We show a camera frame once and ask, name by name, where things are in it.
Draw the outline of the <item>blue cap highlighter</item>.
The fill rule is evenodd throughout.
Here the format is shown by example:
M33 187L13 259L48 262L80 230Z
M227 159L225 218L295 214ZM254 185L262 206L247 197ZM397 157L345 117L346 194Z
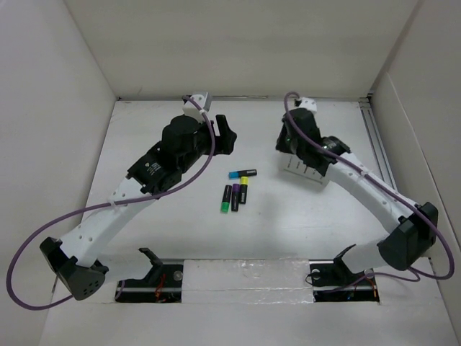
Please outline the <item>blue cap highlighter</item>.
M242 177L254 177L256 175L257 175L256 169L245 169L245 170L229 172L228 178L229 179L240 179Z

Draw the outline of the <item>yellow cap highlighter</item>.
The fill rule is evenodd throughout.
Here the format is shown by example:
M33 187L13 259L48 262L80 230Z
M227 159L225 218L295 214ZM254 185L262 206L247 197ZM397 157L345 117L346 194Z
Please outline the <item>yellow cap highlighter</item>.
M239 203L242 205L246 204L247 195L248 195L248 177L240 178L240 192L239 192Z

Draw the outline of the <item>purple cap highlighter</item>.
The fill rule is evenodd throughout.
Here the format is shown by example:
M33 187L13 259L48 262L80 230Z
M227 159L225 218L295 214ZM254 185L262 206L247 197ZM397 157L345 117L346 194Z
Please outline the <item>purple cap highlighter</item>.
M231 211L237 212L239 208L240 185L233 184L231 192Z

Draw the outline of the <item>green cap highlighter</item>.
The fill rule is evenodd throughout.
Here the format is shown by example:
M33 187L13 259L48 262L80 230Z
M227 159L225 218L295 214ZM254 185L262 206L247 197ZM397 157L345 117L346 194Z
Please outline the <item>green cap highlighter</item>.
M231 205L232 186L226 185L223 191L223 197L220 204L220 212L227 213Z

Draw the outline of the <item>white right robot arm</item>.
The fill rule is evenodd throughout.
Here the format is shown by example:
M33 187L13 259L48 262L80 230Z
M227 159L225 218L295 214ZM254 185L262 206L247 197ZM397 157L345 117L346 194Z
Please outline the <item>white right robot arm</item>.
M348 246L334 258L333 275L348 284L360 272L389 266L410 270L437 238L438 210L398 194L366 169L352 150L335 136L322 136L315 114L298 107L284 114L276 149L293 154L307 167L346 190L387 232L383 238Z

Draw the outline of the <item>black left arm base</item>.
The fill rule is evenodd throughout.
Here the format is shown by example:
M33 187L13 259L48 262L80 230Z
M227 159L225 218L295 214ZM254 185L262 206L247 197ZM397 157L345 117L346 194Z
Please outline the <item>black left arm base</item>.
M148 274L117 283L117 303L181 303L184 260L160 259L147 248L140 249L151 261Z

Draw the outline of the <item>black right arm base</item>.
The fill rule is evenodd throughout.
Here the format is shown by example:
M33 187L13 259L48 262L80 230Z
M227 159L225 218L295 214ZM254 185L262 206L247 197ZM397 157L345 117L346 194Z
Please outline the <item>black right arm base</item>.
M352 273L342 257L352 246L336 255L333 260L309 261L310 272L305 283L313 288L315 303L347 303L380 301L376 281L365 272Z

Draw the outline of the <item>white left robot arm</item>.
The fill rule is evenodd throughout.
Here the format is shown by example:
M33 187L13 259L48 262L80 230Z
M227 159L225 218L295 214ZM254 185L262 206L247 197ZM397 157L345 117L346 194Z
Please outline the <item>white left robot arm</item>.
M224 115L217 115L218 132L193 117L174 117L161 140L129 168L107 207L87 216L60 239L40 244L52 271L77 301L89 298L105 283L139 280L154 285L160 279L161 260L147 247L130 254L106 254L111 240L143 209L153 196L164 195L203 155L229 155L237 135Z

